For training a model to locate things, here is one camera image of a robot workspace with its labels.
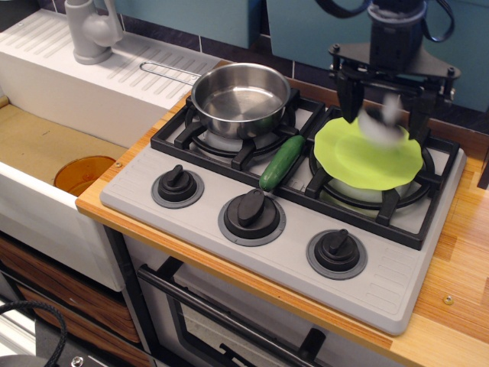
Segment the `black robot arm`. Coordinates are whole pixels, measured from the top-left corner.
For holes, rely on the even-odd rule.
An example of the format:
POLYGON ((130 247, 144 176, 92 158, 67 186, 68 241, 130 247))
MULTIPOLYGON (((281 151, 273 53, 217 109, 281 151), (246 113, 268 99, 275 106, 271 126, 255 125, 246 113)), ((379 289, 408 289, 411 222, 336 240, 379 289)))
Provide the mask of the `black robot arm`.
POLYGON ((365 1, 339 11, 342 18, 365 11, 371 19, 369 42, 333 44, 329 53, 343 117, 358 122, 373 145, 393 148, 404 135, 423 143, 431 114, 453 100, 460 70, 431 55, 423 41, 445 41, 455 23, 433 37, 427 8, 425 1, 365 1))

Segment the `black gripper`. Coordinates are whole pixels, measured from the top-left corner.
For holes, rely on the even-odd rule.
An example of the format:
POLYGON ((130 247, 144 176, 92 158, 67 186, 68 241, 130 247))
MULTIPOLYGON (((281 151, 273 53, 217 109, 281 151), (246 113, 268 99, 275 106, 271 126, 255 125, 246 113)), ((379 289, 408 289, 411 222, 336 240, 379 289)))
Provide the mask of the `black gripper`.
POLYGON ((431 55, 423 47, 409 57, 399 51, 389 51, 385 60, 379 56, 371 57, 369 43, 333 44, 329 53, 332 56, 330 72, 335 77, 344 119, 351 123, 357 118, 363 105, 365 87, 415 96, 410 99, 409 140, 416 141, 423 148, 437 98, 443 102, 454 99, 457 68, 431 55))

